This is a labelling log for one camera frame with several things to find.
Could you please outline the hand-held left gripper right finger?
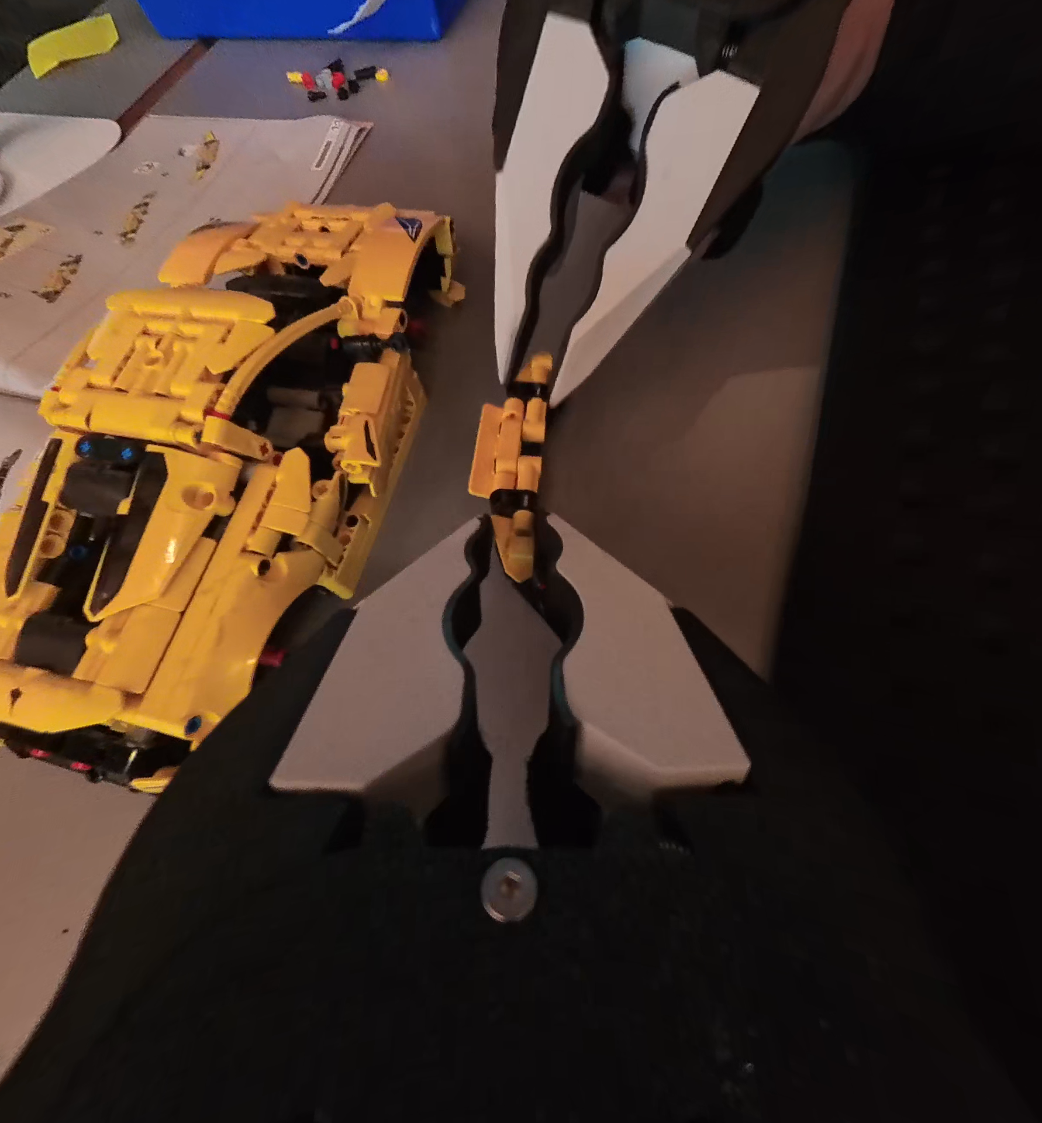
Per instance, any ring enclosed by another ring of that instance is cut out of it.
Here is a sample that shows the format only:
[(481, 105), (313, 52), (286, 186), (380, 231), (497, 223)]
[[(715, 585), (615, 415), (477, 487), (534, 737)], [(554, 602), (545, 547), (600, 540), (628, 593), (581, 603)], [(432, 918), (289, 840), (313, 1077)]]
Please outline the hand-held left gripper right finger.
[(669, 600), (542, 515), (528, 602), (557, 639), (528, 763), (541, 848), (591, 847), (621, 807), (747, 780), (751, 761)]

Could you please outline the building instruction booklet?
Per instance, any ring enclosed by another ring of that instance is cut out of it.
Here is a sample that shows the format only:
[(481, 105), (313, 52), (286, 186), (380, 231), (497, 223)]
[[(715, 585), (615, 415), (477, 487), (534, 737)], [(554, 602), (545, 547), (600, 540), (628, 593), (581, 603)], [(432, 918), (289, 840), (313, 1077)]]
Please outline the building instruction booklet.
[(189, 232), (323, 201), (371, 133), (336, 116), (150, 116), (104, 157), (0, 216), (0, 393), (42, 396), (124, 290), (159, 287)]

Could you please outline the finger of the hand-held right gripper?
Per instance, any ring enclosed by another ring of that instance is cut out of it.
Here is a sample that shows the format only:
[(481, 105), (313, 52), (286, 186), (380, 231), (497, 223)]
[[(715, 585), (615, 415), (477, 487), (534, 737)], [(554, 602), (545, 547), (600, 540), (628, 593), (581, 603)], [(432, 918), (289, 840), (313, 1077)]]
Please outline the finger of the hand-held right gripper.
[(493, 108), (494, 339), (513, 382), (540, 317), (543, 282), (572, 238), (583, 191), (629, 161), (623, 47), (603, 10), (506, 10)]
[(693, 228), (753, 110), (760, 89), (716, 71), (653, 106), (636, 212), (603, 257), (596, 294), (572, 327), (552, 386), (556, 408), (598, 368), (691, 258)]

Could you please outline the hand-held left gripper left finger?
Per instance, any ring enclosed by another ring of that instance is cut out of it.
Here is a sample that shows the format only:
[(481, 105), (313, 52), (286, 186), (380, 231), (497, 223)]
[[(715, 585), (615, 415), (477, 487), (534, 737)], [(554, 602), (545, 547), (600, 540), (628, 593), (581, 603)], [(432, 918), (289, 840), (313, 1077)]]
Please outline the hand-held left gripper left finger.
[(274, 789), (397, 805), (431, 844), (484, 844), (492, 757), (466, 649), (492, 546), (490, 517), (472, 519), (360, 601)]

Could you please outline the yellow brick assembly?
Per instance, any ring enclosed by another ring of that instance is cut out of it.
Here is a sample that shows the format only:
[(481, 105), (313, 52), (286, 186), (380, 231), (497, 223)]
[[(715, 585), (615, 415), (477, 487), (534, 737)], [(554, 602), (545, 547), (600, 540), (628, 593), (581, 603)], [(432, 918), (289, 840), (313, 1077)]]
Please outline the yellow brick assembly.
[(536, 567), (552, 366), (549, 353), (536, 354), (509, 383), (504, 403), (483, 407), (472, 455), (468, 493), (486, 500), (500, 562), (518, 584)]

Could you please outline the blue plastic bin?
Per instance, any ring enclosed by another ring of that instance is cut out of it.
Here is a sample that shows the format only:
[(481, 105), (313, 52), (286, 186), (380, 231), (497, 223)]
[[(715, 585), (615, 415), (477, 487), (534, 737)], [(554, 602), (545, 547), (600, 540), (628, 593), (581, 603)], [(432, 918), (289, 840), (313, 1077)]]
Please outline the blue plastic bin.
[(342, 38), (328, 28), (347, 19), (358, 1), (140, 1), (154, 29), (167, 39), (304, 39), (430, 43), (444, 38), (465, 1), (387, 1)]

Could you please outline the grey desk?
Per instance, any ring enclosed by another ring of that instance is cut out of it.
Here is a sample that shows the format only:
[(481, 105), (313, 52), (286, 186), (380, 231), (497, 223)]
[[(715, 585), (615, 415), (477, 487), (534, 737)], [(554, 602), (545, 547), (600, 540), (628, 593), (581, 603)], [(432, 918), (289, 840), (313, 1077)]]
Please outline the grey desk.
[[(725, 637), (764, 645), (808, 471), (816, 357), (787, 363), (801, 227), (704, 265), (570, 414), (568, 520)], [(721, 1095), (717, 885), (624, 809), (596, 849), (430, 843), (395, 804), (277, 792), (338, 654), (333, 613), (156, 802), (61, 990), (0, 1077), (0, 1121), (706, 1121)]]

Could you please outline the pile of small mixed bricks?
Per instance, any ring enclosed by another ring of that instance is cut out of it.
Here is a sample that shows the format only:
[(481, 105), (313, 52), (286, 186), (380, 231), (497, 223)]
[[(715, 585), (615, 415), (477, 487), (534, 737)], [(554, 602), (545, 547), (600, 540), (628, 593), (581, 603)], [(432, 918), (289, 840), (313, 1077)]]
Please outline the pile of small mixed bricks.
[(317, 104), (329, 99), (347, 101), (360, 93), (362, 86), (371, 83), (387, 84), (391, 71), (372, 64), (348, 67), (342, 60), (333, 60), (316, 72), (289, 70), (284, 77), (289, 86), (301, 91), (309, 102)]

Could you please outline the instruction card on stand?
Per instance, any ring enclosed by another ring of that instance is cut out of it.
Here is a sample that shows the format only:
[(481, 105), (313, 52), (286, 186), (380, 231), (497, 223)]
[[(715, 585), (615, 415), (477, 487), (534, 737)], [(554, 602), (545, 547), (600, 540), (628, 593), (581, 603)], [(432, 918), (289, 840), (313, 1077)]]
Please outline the instruction card on stand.
[(0, 214), (60, 188), (121, 138), (109, 119), (0, 113)]

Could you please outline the yellow translucent plastic panel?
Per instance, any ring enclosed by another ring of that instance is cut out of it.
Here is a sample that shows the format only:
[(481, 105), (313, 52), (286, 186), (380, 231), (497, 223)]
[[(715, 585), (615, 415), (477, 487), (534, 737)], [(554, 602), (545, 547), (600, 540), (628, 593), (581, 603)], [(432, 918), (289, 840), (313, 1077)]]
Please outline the yellow translucent plastic panel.
[(27, 64), (33, 77), (40, 80), (68, 64), (101, 57), (120, 42), (110, 13), (88, 17), (46, 31), (27, 44)]

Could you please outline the yellow toy brick car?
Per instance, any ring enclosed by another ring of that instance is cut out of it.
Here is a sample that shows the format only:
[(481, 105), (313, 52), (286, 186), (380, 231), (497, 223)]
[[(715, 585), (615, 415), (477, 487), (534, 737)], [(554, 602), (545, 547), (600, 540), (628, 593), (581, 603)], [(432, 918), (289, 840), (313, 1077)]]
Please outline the yellow toy brick car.
[(453, 217), (287, 204), (108, 298), (0, 509), (0, 749), (159, 794), (351, 599), (426, 412)]

